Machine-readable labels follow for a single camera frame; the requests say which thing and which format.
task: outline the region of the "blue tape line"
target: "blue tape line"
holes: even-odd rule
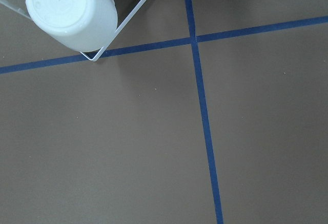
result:
[[[201,118],[203,124],[205,144],[206,144],[206,152],[207,152],[207,158],[208,158],[209,169],[210,169],[210,178],[212,184],[216,220],[218,224],[223,224],[219,185],[218,185],[217,174],[216,174],[216,166],[215,166],[215,159],[214,159],[214,152],[213,152],[210,122],[209,122],[209,116],[207,111],[203,76],[201,70],[200,55],[199,55],[197,38],[196,38],[196,26],[195,26],[192,0],[185,0],[185,3],[186,3],[186,10],[187,10],[189,33],[191,38],[191,48],[193,53],[195,74],[196,74],[200,112],[201,112]]]
[[[75,55],[75,56],[66,56],[66,57],[60,57],[50,60],[36,61],[36,62],[25,63],[25,64],[17,64],[17,65],[1,67],[0,74],[6,74],[6,73],[29,70],[29,69],[44,68],[54,65],[82,62],[85,60],[87,59],[84,56]]]
[[[162,49],[162,48],[168,48],[174,46],[188,45],[188,44],[190,44],[190,38],[173,39],[163,42],[107,50],[101,55],[101,57],[117,56],[117,55],[136,53],[142,51],[150,51],[150,50]],[[68,64],[74,62],[81,62],[85,60],[87,59],[84,56],[75,55],[75,56],[54,58],[50,60],[36,61],[36,62],[25,63],[25,64],[11,65],[6,67],[0,67],[0,74],[6,74],[6,73],[29,70],[29,69],[37,69],[37,68],[54,66],[54,65]]]
[[[244,35],[256,34],[256,33],[265,33],[272,32],[277,30],[289,29],[289,28],[298,28],[304,26],[310,26],[315,24],[328,23],[328,16],[316,17],[303,19],[298,21],[286,22],[286,23],[276,23],[265,26],[253,27],[253,28],[244,28],[220,33],[211,33],[200,35],[197,37],[198,42],[206,42],[211,40],[218,40],[223,38],[233,38]]]
[[[179,38],[179,39],[167,40],[163,42],[156,42],[156,43],[144,44],[139,46],[130,46],[130,47],[113,49],[113,50],[107,50],[101,55],[101,57],[118,56],[118,55],[124,55],[129,53],[157,50],[162,48],[182,46],[188,44],[190,44],[190,38]]]

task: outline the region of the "white plastic container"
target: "white plastic container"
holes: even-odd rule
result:
[[[26,0],[26,6],[42,30],[75,51],[108,45],[117,28],[111,0]]]

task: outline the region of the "gray floor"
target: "gray floor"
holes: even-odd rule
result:
[[[328,15],[192,1],[197,35]],[[0,18],[0,73],[77,55]],[[149,0],[109,49],[185,37],[185,0]],[[328,223],[327,44],[328,24],[198,44],[224,223]],[[217,223],[190,45],[0,74],[0,104],[0,223]]]

